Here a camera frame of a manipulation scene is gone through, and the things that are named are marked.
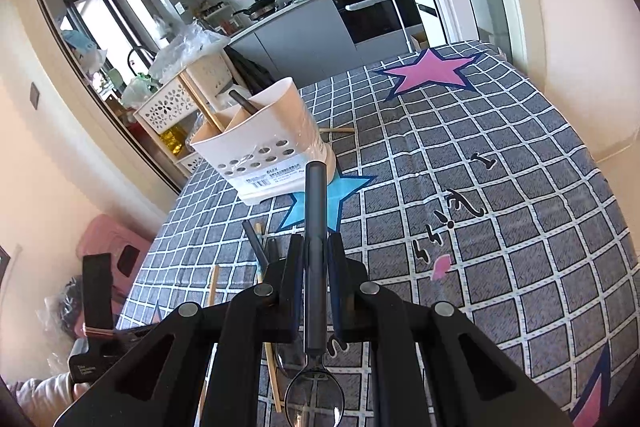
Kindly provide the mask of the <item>pink plastic stool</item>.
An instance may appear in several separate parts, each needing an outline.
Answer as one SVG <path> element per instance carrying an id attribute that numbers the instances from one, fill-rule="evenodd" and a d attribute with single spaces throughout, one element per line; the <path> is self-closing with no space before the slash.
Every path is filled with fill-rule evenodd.
<path id="1" fill-rule="evenodd" d="M 110 254 L 113 275 L 112 313 L 117 323 L 151 242 L 107 215 L 95 217 L 76 247 L 76 257 Z"/>

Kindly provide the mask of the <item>chopstick behind caddy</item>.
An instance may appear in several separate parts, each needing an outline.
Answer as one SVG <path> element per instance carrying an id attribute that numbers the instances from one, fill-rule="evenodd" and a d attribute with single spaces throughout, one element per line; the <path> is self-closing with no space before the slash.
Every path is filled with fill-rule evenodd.
<path id="1" fill-rule="evenodd" d="M 341 128 L 319 128 L 320 133 L 334 133 L 334 134 L 354 134 L 355 128 L 341 127 Z"/>

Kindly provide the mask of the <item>grey checked tablecloth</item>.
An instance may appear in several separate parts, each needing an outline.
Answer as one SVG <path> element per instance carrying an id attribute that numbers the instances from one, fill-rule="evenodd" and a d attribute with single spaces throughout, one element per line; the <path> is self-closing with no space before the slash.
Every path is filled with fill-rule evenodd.
<path id="1" fill-rule="evenodd" d="M 336 157 L 330 223 L 346 255 L 400 298 L 449 301 L 480 328 L 573 426 L 604 426 L 637 389 L 639 261 L 608 180 L 560 112 L 488 44 L 437 50 L 476 58 L 472 90 L 425 86 L 395 94 L 418 54 L 360 66 L 300 89 Z M 176 306 L 216 303 L 256 282 L 242 223 L 263 225 L 286 256 L 304 196 L 245 205 L 205 161 L 146 255 L 120 329 Z"/>

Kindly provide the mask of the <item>beige flower pattern shelf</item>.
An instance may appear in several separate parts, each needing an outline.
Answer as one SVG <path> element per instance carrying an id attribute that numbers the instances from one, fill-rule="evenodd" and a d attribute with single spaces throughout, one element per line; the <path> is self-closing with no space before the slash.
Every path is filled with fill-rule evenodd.
<path id="1" fill-rule="evenodd" d="M 134 118 L 186 178 L 202 158 L 186 145 L 202 106 L 215 113 L 218 95 L 236 78 L 224 52 L 205 55 L 167 81 L 134 111 Z"/>

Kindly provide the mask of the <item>black wok pan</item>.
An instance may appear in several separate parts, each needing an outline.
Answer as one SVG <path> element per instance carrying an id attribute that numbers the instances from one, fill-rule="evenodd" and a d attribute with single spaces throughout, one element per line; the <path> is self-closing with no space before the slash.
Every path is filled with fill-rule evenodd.
<path id="1" fill-rule="evenodd" d="M 234 15 L 243 14 L 256 22 L 276 12 L 277 8 L 277 0 L 255 0 L 248 8 L 235 11 Z"/>

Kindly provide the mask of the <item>blue patterned chopstick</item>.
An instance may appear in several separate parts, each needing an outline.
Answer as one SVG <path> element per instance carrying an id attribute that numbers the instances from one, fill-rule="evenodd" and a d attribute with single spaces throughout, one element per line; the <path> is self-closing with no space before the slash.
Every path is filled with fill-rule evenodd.
<path id="1" fill-rule="evenodd" d="M 259 266 L 260 266 L 259 280 L 262 280 L 264 278 L 264 273 L 266 271 L 266 266 L 267 266 L 267 258 L 264 251 L 264 241 L 262 240 L 262 224 L 256 221 L 253 225 L 253 228 L 254 228 L 256 241 L 258 245 L 258 251 L 257 251 L 256 257 L 258 259 Z"/>

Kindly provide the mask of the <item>black built-in oven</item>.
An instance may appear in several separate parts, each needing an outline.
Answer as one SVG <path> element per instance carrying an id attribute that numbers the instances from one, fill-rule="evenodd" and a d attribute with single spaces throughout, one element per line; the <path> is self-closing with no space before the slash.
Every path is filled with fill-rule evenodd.
<path id="1" fill-rule="evenodd" d="M 414 0 L 332 1 L 355 44 L 422 25 Z"/>

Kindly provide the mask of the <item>black handled spoon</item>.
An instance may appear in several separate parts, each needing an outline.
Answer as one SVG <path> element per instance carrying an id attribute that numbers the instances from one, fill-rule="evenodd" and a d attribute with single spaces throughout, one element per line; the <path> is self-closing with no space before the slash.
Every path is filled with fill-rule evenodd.
<path id="1" fill-rule="evenodd" d="M 305 365 L 288 384 L 285 417 L 291 426 L 337 426 L 344 414 L 344 392 L 324 366 L 326 355 L 326 165 L 306 167 L 304 238 L 304 353 Z"/>

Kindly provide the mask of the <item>white utensil holder caddy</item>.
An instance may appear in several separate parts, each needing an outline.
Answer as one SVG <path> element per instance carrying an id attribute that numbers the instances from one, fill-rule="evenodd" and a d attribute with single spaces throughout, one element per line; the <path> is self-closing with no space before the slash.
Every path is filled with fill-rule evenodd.
<path id="1" fill-rule="evenodd" d="M 285 77 L 251 96 L 255 114 L 233 105 L 217 114 L 226 125 L 211 124 L 194 134 L 192 147 L 253 206 L 265 199 L 305 190 L 306 165 L 321 161 L 331 181 L 336 158 L 303 101 L 294 80 Z"/>

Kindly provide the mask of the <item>clear plastic bag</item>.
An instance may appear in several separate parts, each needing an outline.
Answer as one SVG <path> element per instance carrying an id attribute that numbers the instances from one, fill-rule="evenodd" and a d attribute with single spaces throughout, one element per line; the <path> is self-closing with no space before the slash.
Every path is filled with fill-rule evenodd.
<path id="1" fill-rule="evenodd" d="M 203 27 L 197 20 L 183 26 L 163 49 L 160 49 L 149 68 L 148 75 L 164 84 L 200 58 L 220 53 L 230 38 Z"/>

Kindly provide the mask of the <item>wooden chopstick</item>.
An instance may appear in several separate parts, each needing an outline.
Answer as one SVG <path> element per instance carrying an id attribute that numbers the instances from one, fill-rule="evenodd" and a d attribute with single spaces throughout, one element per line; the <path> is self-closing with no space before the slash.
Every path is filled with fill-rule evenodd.
<path id="1" fill-rule="evenodd" d="M 272 343 L 264 343 L 265 355 L 268 365 L 269 381 L 272 392 L 274 408 L 278 413 L 282 412 L 282 400 L 278 382 L 277 363 L 274 357 Z"/>
<path id="2" fill-rule="evenodd" d="M 206 308 L 211 307 L 215 304 L 216 288 L 217 288 L 219 272 L 220 272 L 220 266 L 214 265 L 212 269 L 212 273 L 210 273 L 209 291 L 208 291 L 208 296 L 206 300 Z M 203 425 L 202 416 L 203 416 L 204 403 L 206 398 L 206 391 L 207 391 L 207 379 L 206 379 L 206 369 L 205 369 L 205 381 L 203 383 L 200 402 L 198 403 L 198 420 L 200 421 L 198 423 L 199 426 Z"/>

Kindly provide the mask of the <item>black handled utensil in caddy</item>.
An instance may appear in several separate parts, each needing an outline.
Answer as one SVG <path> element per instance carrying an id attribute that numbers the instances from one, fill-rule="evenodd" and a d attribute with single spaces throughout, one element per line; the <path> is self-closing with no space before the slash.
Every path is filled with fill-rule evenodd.
<path id="1" fill-rule="evenodd" d="M 245 98 L 245 96 L 243 96 L 240 92 L 236 90 L 230 90 L 229 96 L 230 98 L 232 98 L 232 100 L 238 103 L 239 106 L 241 106 L 246 113 L 249 113 L 250 115 L 255 115 L 258 112 L 258 108 L 252 103 L 250 103 L 250 101 L 248 101 L 247 98 Z"/>

